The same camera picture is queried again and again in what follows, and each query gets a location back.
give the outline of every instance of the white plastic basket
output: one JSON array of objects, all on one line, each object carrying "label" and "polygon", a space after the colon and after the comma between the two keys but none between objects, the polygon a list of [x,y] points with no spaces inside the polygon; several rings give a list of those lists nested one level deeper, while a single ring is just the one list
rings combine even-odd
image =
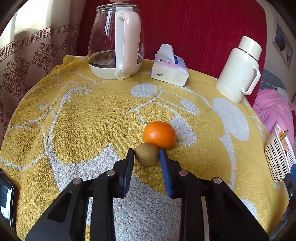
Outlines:
[{"label": "white plastic basket", "polygon": [[281,128],[276,125],[265,147],[265,156],[267,158],[272,179],[275,182],[283,182],[285,175],[290,172],[292,165],[296,164],[294,152],[288,137],[285,137],[285,140],[289,150],[287,151],[287,155],[284,152],[283,145],[278,136],[280,131]]}]

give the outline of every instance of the orange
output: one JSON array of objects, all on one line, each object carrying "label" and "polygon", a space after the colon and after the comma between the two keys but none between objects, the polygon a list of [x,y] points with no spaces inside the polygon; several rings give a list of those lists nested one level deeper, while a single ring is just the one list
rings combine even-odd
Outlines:
[{"label": "orange", "polygon": [[145,127],[143,140],[156,145],[158,148],[169,148],[176,141],[176,132],[169,123],[153,121]]}]

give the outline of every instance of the gray headboard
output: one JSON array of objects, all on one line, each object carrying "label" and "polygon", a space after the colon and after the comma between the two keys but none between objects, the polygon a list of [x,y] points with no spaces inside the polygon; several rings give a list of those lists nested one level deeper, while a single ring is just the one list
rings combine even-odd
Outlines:
[{"label": "gray headboard", "polygon": [[283,82],[280,81],[280,79],[278,79],[272,73],[269,73],[267,70],[264,69],[261,75],[259,89],[276,90],[277,87],[286,89]]}]

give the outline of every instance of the screw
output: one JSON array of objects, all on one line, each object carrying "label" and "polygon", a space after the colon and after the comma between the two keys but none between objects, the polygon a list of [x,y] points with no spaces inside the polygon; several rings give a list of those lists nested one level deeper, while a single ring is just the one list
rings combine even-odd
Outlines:
[{"label": "screw", "polygon": [[113,170],[109,170],[107,172],[107,176],[109,176],[109,177],[114,176],[114,175],[115,175],[115,171],[113,171]]},{"label": "screw", "polygon": [[186,170],[181,170],[181,171],[179,171],[179,175],[185,177],[185,176],[188,175],[188,171],[186,171]]},{"label": "screw", "polygon": [[81,183],[81,178],[75,178],[74,180],[73,180],[73,183],[74,183],[74,185],[77,185],[77,184],[79,184],[79,183]]},{"label": "screw", "polygon": [[222,179],[219,178],[219,177],[215,177],[215,178],[213,179],[213,181],[214,181],[214,183],[216,183],[216,184],[220,184],[220,183],[222,182]]}]

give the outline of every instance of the thermos handle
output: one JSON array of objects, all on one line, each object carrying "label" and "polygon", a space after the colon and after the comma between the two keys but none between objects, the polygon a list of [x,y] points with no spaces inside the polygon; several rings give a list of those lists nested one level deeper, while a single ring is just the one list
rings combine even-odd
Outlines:
[{"label": "thermos handle", "polygon": [[141,19],[132,7],[116,7],[115,18],[115,76],[127,79],[136,69],[141,34]]},{"label": "thermos handle", "polygon": [[255,67],[253,67],[253,69],[255,69],[257,71],[257,74],[256,74],[256,77],[253,80],[252,84],[250,85],[250,88],[248,89],[248,91],[245,92],[244,88],[242,88],[242,92],[245,95],[250,95],[252,93],[252,91],[254,90],[256,84],[258,83],[258,81],[259,81],[259,79],[261,77],[261,74],[260,74],[259,70],[257,68],[255,68]]}]

